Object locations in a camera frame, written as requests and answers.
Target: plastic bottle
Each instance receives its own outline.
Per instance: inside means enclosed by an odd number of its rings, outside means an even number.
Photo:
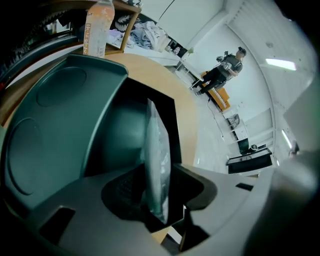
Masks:
[[[89,9],[85,21],[83,55],[105,57],[107,36],[114,17],[112,0],[101,0]]]

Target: man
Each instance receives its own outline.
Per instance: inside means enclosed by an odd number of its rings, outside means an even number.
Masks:
[[[219,89],[226,84],[226,81],[228,81],[232,77],[236,77],[239,75],[240,71],[243,68],[242,60],[247,55],[247,51],[242,47],[239,47],[235,56],[232,54],[228,54],[227,51],[224,54],[225,57],[219,56],[216,58],[216,60],[220,62],[220,65],[204,75],[203,81],[199,81],[191,87],[191,89],[193,89],[201,84],[210,81],[210,83],[200,91],[198,91],[196,95],[204,94],[207,91],[211,90],[213,87]]]

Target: dark green plastic tray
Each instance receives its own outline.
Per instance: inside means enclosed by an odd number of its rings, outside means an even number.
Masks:
[[[73,54],[36,83],[2,149],[1,182],[17,205],[31,210],[84,175],[100,122],[127,77],[123,65]]]

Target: white floor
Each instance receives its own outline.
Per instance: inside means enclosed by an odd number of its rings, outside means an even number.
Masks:
[[[183,70],[171,72],[189,88],[192,78]],[[190,90],[198,109],[198,141],[193,165],[218,173],[228,173],[226,162],[229,158],[240,156],[239,147],[231,133],[227,121],[220,113],[220,109],[209,100],[206,94],[196,96],[199,88]]]

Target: plastic bag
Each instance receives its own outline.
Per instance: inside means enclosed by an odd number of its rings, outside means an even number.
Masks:
[[[169,135],[155,104],[148,99],[144,149],[146,200],[150,212],[166,224],[171,173]]]

